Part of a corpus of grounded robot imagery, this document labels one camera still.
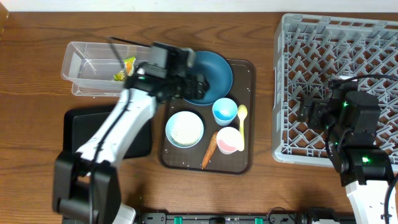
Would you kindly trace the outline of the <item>light blue cup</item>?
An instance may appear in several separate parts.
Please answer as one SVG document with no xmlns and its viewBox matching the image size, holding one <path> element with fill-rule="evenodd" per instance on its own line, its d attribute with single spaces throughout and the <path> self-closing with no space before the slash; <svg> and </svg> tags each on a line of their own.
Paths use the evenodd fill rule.
<svg viewBox="0 0 398 224">
<path fill-rule="evenodd" d="M 220 98 L 212 106 L 216 123 L 220 126 L 229 125 L 238 113 L 238 106 L 230 98 Z"/>
</svg>

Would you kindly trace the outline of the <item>yellow green snack wrapper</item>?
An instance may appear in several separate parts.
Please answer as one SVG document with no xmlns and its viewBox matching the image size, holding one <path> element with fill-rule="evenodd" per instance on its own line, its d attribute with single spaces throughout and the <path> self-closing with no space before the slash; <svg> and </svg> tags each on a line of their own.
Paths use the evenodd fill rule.
<svg viewBox="0 0 398 224">
<path fill-rule="evenodd" d="M 124 59 L 124 68 L 122 68 L 117 74 L 113 76 L 113 81 L 124 82 L 127 77 L 130 77 L 134 73 L 135 57 L 129 57 Z"/>
</svg>

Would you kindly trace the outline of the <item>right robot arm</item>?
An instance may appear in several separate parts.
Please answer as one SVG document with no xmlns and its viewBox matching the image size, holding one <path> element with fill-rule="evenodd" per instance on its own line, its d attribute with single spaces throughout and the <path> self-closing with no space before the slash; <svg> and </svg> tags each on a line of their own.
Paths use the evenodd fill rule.
<svg viewBox="0 0 398 224">
<path fill-rule="evenodd" d="M 356 223 L 397 223 L 397 176 L 387 153 L 375 145 L 380 114 L 378 99 L 357 90 L 335 90 L 329 100 L 300 102 L 297 120 L 324 132 L 326 154 Z"/>
</svg>

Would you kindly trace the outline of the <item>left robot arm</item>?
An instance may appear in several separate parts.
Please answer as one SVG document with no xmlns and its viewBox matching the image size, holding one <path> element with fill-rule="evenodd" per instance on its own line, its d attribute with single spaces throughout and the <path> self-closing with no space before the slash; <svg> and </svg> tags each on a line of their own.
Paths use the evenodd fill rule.
<svg viewBox="0 0 398 224">
<path fill-rule="evenodd" d="M 136 210 L 122 203 L 118 180 L 124 156 L 160 102 L 203 98 L 209 87 L 200 73 L 138 65 L 97 132 L 76 152 L 56 158 L 53 211 L 83 223 L 133 223 Z"/>
</svg>

